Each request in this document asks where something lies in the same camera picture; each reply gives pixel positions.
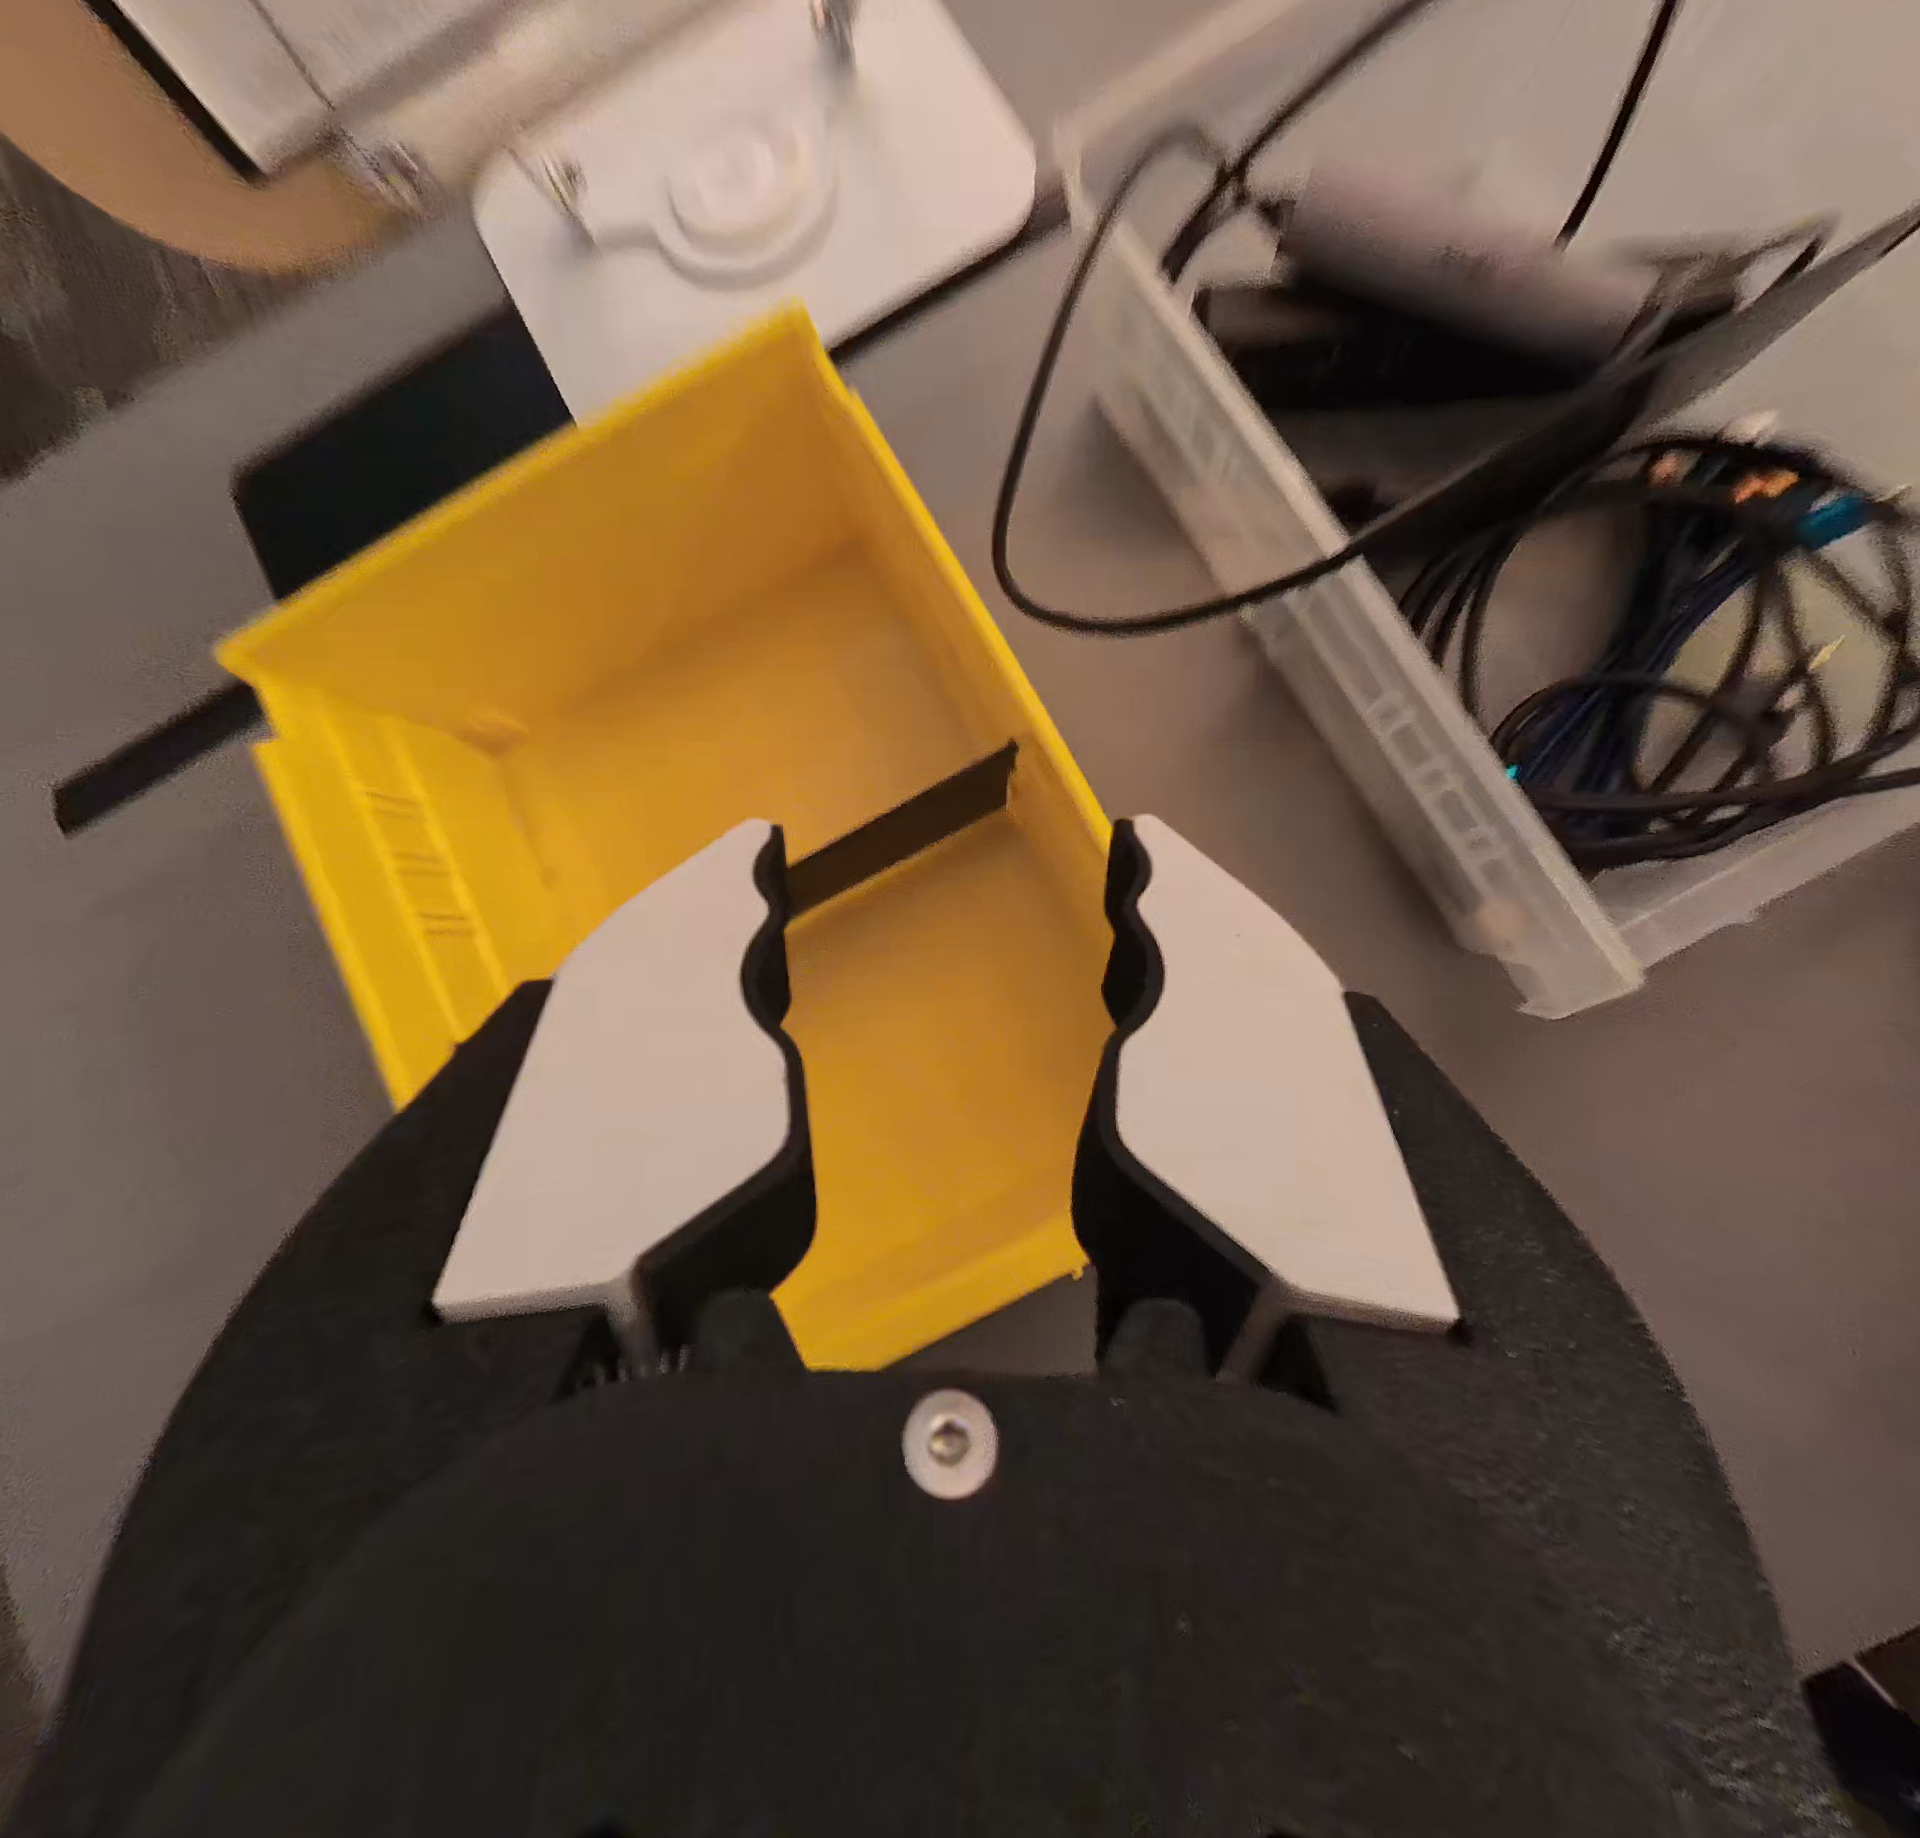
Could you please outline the white stand base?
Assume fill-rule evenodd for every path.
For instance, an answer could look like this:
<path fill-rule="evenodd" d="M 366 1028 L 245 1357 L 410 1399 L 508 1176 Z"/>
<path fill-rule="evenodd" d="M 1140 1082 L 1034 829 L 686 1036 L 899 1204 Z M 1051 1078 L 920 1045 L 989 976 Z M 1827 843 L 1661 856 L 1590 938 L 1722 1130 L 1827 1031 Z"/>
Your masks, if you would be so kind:
<path fill-rule="evenodd" d="M 783 306 L 842 342 L 984 262 L 1036 192 L 942 0 L 718 0 L 522 133 L 470 215 L 585 417 Z"/>

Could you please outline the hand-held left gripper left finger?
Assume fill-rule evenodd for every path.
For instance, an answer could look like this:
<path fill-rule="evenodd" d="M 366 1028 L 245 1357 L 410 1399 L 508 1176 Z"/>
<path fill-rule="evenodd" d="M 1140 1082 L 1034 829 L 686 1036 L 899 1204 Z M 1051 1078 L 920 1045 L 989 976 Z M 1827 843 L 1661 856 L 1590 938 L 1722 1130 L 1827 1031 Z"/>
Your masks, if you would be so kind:
<path fill-rule="evenodd" d="M 818 1224 L 777 824 L 636 890 L 556 968 L 434 1285 L 444 1321 L 691 1328 L 773 1294 Z"/>

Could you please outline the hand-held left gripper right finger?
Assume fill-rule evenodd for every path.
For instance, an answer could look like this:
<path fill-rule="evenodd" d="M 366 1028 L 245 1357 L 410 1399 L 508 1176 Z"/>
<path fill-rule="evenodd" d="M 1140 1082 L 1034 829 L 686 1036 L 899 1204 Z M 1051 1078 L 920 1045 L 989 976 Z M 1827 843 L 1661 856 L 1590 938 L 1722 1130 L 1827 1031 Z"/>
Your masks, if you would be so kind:
<path fill-rule="evenodd" d="M 1176 1305 L 1203 1367 L 1263 1367 L 1285 1321 L 1460 1321 L 1334 971 L 1154 816 L 1101 890 L 1106 1036 L 1070 1170 L 1094 1352 Z"/>

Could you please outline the yellow plastic bin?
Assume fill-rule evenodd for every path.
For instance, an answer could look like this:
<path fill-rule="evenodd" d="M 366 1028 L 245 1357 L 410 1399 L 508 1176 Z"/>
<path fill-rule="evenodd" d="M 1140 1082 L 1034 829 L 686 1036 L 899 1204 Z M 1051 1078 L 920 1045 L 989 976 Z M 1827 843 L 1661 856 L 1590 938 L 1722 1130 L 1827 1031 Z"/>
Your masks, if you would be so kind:
<path fill-rule="evenodd" d="M 820 1220 L 777 1300 L 811 1367 L 879 1370 L 1080 1269 L 1110 824 L 803 315 L 213 655 L 393 1107 L 724 829 L 803 858 L 1014 748 L 987 819 L 790 927 Z"/>

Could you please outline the clear plastic bin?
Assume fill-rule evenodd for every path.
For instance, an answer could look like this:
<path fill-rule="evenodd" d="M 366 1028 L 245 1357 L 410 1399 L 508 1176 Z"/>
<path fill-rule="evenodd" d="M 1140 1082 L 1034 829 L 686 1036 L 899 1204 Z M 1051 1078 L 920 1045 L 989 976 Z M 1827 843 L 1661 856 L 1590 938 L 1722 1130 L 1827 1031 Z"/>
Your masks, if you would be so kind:
<path fill-rule="evenodd" d="M 1231 0 L 1058 124 L 1094 398 L 1470 950 L 1563 1018 L 1916 826 L 1917 0 Z M 1643 265 L 1545 398 L 1260 406 L 1309 248 Z"/>

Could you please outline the black flat pad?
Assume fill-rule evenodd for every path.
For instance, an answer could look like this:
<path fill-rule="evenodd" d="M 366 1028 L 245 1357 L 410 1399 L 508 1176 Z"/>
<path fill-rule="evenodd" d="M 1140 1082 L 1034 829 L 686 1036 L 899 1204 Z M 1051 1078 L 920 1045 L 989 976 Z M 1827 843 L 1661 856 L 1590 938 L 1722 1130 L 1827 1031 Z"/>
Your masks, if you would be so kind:
<path fill-rule="evenodd" d="M 239 467 L 231 502 L 287 599 L 569 421 L 504 306 Z"/>

